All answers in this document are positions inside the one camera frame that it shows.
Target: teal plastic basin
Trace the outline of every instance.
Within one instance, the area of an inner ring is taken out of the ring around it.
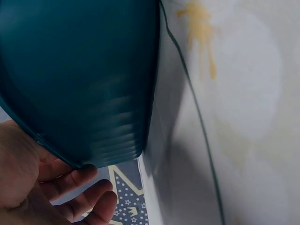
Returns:
[[[0,105],[75,168],[135,159],[158,45],[156,0],[0,0]]]

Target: hand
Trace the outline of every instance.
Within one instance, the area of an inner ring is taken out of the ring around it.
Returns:
[[[93,179],[97,169],[73,170],[39,146],[13,121],[0,123],[0,223],[3,225],[107,225],[117,196],[110,181],[101,180],[62,205],[50,201]]]

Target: blue star pattern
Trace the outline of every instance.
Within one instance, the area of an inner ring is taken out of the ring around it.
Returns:
[[[149,225],[144,194],[136,193],[135,188],[132,188],[132,183],[127,184],[116,172],[114,172],[114,178],[119,203],[111,224]]]

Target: white star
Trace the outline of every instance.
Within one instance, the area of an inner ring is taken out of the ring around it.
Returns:
[[[131,203],[131,201],[125,200],[125,204],[126,204],[126,205],[130,205],[130,203]]]

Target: yellow stain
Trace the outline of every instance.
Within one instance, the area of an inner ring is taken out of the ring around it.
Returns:
[[[193,3],[187,3],[186,8],[177,12],[177,16],[188,16],[189,34],[187,37],[187,44],[189,49],[193,46],[193,41],[199,43],[199,58],[200,58],[200,79],[202,79],[202,56],[204,48],[206,47],[209,62],[210,62],[210,77],[216,78],[216,65],[212,57],[211,41],[213,39],[213,26],[210,24],[211,15],[207,12],[203,4],[199,4],[196,0]]]

